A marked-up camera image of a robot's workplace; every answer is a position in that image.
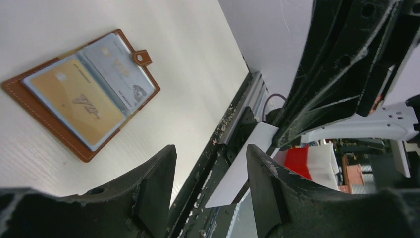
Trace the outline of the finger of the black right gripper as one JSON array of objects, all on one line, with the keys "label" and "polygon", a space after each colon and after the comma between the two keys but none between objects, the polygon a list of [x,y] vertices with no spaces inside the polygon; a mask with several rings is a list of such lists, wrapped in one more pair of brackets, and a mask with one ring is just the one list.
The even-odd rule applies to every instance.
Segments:
[{"label": "finger of the black right gripper", "polygon": [[366,117],[396,84],[420,42],[417,0],[315,0],[275,148],[305,132]]}]

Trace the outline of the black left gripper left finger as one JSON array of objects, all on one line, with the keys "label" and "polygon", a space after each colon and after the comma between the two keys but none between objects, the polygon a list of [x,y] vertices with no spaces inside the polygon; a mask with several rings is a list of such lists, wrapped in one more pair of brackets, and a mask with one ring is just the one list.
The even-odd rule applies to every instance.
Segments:
[{"label": "black left gripper left finger", "polygon": [[176,165],[167,145],[149,160],[83,195],[30,188],[0,191],[3,238],[162,238]]}]

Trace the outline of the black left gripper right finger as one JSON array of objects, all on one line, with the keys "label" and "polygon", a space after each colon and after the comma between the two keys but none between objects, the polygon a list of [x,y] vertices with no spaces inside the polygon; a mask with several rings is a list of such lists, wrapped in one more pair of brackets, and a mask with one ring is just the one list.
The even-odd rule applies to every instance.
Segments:
[{"label": "black left gripper right finger", "polygon": [[276,163],[247,147],[247,170],[260,238],[417,238],[420,191],[383,189],[351,195]]}]

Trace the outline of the white card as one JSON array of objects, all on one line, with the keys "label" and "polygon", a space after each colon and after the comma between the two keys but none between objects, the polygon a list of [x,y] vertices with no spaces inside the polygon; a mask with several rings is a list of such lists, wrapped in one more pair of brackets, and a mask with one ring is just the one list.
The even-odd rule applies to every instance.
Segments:
[{"label": "white card", "polygon": [[264,123],[257,123],[256,127],[245,141],[232,165],[221,179],[213,194],[205,204],[205,208],[214,208],[230,204],[240,203],[243,197],[249,193],[249,188],[245,186],[248,181],[247,147],[250,144],[257,145],[266,152],[272,144],[278,128]]}]

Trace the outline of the brown leather card holder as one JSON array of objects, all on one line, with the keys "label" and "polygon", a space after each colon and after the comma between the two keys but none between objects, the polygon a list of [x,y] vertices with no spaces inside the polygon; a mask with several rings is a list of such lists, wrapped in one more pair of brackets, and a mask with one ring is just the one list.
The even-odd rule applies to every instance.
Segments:
[{"label": "brown leather card holder", "polygon": [[151,63],[116,29],[1,87],[87,163],[160,91]]}]

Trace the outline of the yellow card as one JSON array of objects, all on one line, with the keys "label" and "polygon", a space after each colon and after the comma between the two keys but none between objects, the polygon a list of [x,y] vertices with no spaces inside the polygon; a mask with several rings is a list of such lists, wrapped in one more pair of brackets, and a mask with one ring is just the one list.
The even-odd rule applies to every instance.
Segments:
[{"label": "yellow card", "polygon": [[91,151],[126,119],[77,57],[53,63],[23,83]]}]

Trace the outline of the silver VIP card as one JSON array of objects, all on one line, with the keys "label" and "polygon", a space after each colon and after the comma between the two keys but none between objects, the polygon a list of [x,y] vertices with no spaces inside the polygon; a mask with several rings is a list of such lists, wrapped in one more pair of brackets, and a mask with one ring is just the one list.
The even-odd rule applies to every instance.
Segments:
[{"label": "silver VIP card", "polygon": [[79,52],[98,83],[130,115],[157,91],[157,86],[132,59],[132,51],[116,33],[110,33]]}]

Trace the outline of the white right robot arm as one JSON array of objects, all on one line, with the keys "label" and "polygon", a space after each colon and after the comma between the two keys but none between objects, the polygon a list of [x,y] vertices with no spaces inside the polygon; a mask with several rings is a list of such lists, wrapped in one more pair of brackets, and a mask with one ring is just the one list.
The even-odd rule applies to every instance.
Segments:
[{"label": "white right robot arm", "polygon": [[273,147],[296,138],[419,138],[419,96],[382,107],[420,43],[417,0],[315,0]]}]

